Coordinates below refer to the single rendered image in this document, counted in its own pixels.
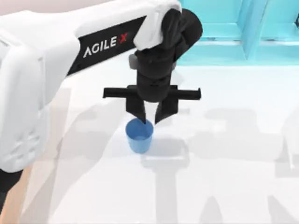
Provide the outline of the blue cup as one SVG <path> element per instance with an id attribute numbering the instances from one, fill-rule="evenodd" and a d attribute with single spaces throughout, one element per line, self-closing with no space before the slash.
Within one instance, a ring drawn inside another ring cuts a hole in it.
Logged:
<path id="1" fill-rule="evenodd" d="M 143 123 L 137 118 L 132 119 L 127 123 L 125 132 L 133 152 L 143 154 L 150 149 L 154 127 L 149 120 Z"/>

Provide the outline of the light blue rack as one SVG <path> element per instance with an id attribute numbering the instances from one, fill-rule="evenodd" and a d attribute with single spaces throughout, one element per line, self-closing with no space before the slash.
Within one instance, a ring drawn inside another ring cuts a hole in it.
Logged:
<path id="1" fill-rule="evenodd" d="M 180 0 L 201 39 L 179 65 L 299 65 L 299 0 Z"/>

